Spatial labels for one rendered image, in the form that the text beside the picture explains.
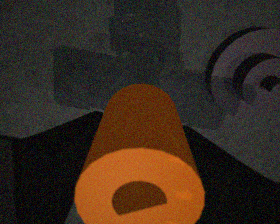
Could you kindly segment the orange knob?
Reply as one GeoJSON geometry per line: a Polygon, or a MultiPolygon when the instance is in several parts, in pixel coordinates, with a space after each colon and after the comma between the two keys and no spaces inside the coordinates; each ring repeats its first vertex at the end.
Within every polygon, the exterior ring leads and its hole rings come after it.
{"type": "Polygon", "coordinates": [[[76,184],[85,224],[194,224],[204,189],[170,96],[148,84],[109,100],[76,184]]]}

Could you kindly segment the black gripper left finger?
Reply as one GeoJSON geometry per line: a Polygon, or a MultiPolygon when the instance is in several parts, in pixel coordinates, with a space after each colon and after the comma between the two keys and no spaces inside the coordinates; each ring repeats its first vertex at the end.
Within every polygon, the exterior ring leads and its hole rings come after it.
{"type": "Polygon", "coordinates": [[[0,135],[0,224],[64,224],[103,112],[43,132],[0,135]]]}

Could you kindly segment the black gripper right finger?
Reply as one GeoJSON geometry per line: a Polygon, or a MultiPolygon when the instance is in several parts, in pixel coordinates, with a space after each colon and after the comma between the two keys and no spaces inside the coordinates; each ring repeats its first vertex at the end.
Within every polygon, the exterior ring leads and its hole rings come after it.
{"type": "Polygon", "coordinates": [[[254,171],[182,125],[201,183],[204,207],[194,224],[280,224],[280,182],[254,171]]]}

